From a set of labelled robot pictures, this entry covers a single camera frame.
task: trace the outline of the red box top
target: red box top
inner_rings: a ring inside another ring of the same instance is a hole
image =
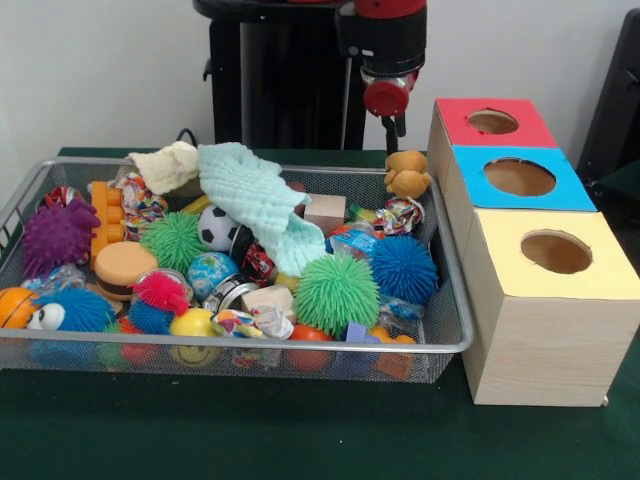
[[[438,98],[436,104],[453,145],[558,146],[530,100]]]

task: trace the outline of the metal basket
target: metal basket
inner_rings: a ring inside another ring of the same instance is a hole
[[[93,180],[115,178],[128,160],[54,158],[34,167],[0,214],[0,287],[22,280],[23,226],[36,202],[59,185],[89,198]],[[311,193],[345,195],[349,202],[379,208],[388,199],[380,169],[285,167]],[[167,200],[178,210],[201,194],[181,189]],[[418,342],[360,344],[214,337],[103,334],[0,329],[0,367],[18,369],[110,371],[313,378],[433,383],[453,354],[473,337],[472,317],[444,204],[436,181],[425,195],[426,220],[416,237],[430,248],[439,267],[438,292],[410,334]],[[87,270],[89,280],[95,277]]]

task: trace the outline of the pink furry toy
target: pink furry toy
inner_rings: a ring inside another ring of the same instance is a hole
[[[189,308],[186,289],[163,272],[152,272],[133,291],[147,305],[182,315]]]

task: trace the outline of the stacked boxes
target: stacked boxes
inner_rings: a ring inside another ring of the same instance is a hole
[[[533,104],[437,100],[428,157],[475,314],[474,401],[600,405],[640,280]]]

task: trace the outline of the tan plush bear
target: tan plush bear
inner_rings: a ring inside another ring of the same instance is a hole
[[[427,158],[417,150],[389,155],[386,167],[389,171],[384,178],[387,192],[400,198],[418,198],[431,184],[431,179],[426,173]]]

